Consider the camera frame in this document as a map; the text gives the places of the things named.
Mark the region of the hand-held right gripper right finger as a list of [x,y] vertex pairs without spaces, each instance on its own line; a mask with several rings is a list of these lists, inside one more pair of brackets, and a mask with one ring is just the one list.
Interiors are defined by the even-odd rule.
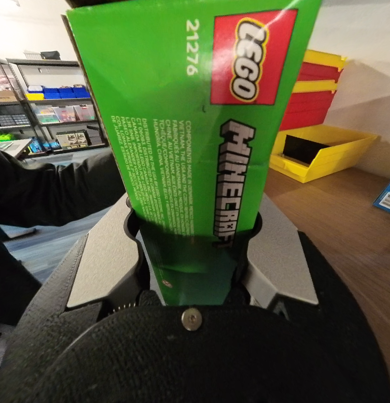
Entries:
[[248,244],[244,286],[250,304],[267,309],[277,297],[318,305],[296,226],[264,194],[259,208],[262,227]]

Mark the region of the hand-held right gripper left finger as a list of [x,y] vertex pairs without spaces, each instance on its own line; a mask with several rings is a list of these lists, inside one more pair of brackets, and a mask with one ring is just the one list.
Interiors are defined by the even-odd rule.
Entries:
[[138,306],[149,288],[139,220],[124,194],[90,229],[67,300],[67,310],[101,303],[106,311]]

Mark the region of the green lego box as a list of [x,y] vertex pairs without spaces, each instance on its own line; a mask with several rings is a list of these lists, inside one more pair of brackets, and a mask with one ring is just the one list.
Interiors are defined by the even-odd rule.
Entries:
[[322,1],[67,1],[167,305],[222,305]]

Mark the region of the person's black jacket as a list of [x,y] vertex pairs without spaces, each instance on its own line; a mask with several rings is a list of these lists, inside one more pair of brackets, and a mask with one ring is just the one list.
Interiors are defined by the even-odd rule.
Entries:
[[0,228],[0,325],[15,326],[41,283],[6,248],[8,236]]

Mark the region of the black divider plate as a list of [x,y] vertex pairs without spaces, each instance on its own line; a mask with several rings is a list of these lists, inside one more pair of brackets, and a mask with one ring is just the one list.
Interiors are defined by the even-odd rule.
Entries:
[[292,135],[285,138],[283,157],[297,163],[310,165],[320,150],[330,146]]

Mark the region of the yellow storage bin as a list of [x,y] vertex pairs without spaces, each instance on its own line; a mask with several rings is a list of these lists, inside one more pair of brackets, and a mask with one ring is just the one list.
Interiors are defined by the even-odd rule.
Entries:
[[[283,157],[287,135],[330,146],[319,151],[310,165]],[[307,183],[356,165],[378,136],[327,125],[280,131],[275,140],[269,167],[300,183]]]

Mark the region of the row of small printed boxes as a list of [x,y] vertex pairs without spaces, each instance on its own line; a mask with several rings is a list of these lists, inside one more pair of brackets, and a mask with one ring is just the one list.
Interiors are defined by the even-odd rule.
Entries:
[[58,132],[55,138],[62,149],[89,148],[104,144],[99,132],[89,129]]

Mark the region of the stack of red yellow bins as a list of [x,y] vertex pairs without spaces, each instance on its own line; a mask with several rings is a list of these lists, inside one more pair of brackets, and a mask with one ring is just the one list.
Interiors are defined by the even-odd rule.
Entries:
[[307,50],[279,130],[320,125],[337,92],[347,58]]

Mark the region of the row of clear storage bins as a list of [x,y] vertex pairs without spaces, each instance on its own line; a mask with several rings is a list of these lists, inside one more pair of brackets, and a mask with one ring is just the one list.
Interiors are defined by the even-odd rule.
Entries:
[[31,104],[39,123],[72,123],[96,120],[95,111],[91,104],[51,106]]

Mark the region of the row of blue bins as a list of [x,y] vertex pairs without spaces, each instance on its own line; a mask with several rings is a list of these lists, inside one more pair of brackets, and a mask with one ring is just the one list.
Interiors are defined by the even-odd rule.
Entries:
[[61,87],[51,88],[42,87],[44,99],[73,99],[73,98],[90,98],[90,93],[86,87]]

